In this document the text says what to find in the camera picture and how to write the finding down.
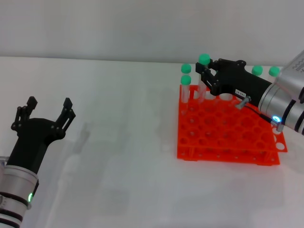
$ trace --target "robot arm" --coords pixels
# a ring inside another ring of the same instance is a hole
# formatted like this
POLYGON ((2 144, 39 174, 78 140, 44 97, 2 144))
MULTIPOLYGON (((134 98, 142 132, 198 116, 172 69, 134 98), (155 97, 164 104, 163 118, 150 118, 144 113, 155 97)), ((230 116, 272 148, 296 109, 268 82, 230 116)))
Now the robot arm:
POLYGON ((304 135, 304 52, 281 70, 273 84, 247 72, 245 65, 243 60, 211 59, 206 66, 196 63, 196 72, 212 95, 233 94, 243 100, 237 108, 250 103, 278 131, 285 125, 304 135))
POLYGON ((29 116, 37 101, 30 97, 27 106, 18 107, 12 130, 18 140, 7 161, 0 183, 0 227, 19 228, 25 211, 38 188, 38 170, 48 146, 63 139, 75 118, 72 102, 66 98, 58 119, 51 120, 29 116))

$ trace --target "blue led light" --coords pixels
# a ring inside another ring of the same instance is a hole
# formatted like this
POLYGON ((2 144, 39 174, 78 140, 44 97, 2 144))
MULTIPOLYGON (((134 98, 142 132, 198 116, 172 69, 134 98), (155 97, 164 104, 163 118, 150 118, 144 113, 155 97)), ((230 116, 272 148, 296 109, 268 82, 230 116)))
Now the blue led light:
POLYGON ((275 115, 272 118, 276 122, 281 122, 281 119, 279 117, 275 116, 275 115))

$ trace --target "green test tube cap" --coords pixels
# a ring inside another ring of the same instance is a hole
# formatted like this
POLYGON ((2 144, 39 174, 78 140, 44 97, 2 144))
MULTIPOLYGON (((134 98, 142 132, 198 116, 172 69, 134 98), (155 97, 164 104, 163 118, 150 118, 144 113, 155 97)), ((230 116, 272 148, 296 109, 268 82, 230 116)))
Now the green test tube cap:
POLYGON ((191 77, 189 75, 183 75, 181 77, 181 80, 180 80, 180 83, 183 85, 183 86, 188 86, 191 84, 191 77))
POLYGON ((199 56, 199 63, 202 64, 202 65, 208 65, 210 63, 210 55, 201 54, 199 56))
POLYGON ((181 72, 183 74, 189 74, 191 72, 191 65, 190 64, 183 64, 181 66, 181 72))
POLYGON ((251 73, 255 76, 261 76, 263 73, 263 67, 260 65, 253 66, 251 73))
POLYGON ((276 66, 272 66, 269 69, 269 75, 272 77, 277 77, 280 73, 280 68, 276 67, 276 66))

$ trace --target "white wall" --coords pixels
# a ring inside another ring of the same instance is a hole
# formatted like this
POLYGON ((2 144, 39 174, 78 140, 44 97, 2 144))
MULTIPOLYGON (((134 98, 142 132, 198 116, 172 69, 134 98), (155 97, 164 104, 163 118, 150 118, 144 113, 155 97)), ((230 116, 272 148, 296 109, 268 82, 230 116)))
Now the white wall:
POLYGON ((0 56, 284 64, 303 0, 0 0, 0 56))

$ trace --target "label sticker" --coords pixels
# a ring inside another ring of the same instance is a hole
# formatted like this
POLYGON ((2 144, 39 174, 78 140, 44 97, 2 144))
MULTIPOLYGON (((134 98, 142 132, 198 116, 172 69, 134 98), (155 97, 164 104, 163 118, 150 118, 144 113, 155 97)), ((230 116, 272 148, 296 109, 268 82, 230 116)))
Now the label sticker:
POLYGON ((242 96, 242 97, 246 97, 246 94, 243 93, 242 91, 239 91, 238 89, 236 89, 236 94, 237 94, 237 95, 240 95, 240 96, 242 96))

